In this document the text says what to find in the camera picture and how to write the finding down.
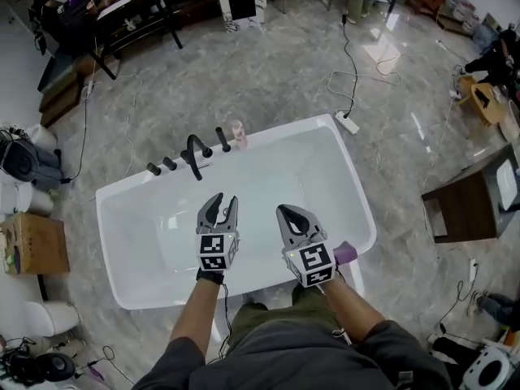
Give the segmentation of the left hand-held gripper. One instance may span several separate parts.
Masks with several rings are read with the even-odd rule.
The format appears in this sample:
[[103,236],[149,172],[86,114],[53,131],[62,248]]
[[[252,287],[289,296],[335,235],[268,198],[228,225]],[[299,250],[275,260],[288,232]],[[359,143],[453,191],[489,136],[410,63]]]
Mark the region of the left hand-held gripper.
[[222,200],[223,193],[215,194],[197,213],[196,251],[202,271],[229,270],[238,252],[238,198],[232,197],[225,219],[216,227]]

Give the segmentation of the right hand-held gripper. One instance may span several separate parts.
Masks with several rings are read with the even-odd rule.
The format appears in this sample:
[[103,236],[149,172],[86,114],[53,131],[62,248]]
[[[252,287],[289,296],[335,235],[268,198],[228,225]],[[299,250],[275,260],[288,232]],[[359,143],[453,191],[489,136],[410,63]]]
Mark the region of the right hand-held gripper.
[[279,205],[276,218],[284,243],[282,257],[304,288],[333,280],[336,259],[318,218],[299,206]]

